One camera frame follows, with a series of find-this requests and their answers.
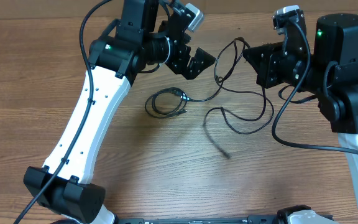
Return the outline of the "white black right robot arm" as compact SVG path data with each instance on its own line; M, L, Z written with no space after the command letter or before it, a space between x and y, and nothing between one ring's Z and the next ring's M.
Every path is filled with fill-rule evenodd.
M338 136L335 151L349 164L358 208L358 15L328 14L316 23L314 46L306 38L303 11L296 5L274 12L281 42L248 47L244 58L257 73L257 84L281 83L307 91Z

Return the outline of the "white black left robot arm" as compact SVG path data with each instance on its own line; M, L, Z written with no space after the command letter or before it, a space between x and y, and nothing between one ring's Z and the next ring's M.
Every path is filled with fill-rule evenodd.
M209 53L191 54L188 46L203 19L196 6L180 1L124 2L121 17L81 49L85 81L69 122L43 165L24 175L32 204L61 215L63 223L117 222L104 206L105 189L92 183L110 122L147 65L166 65L192 80L214 63Z

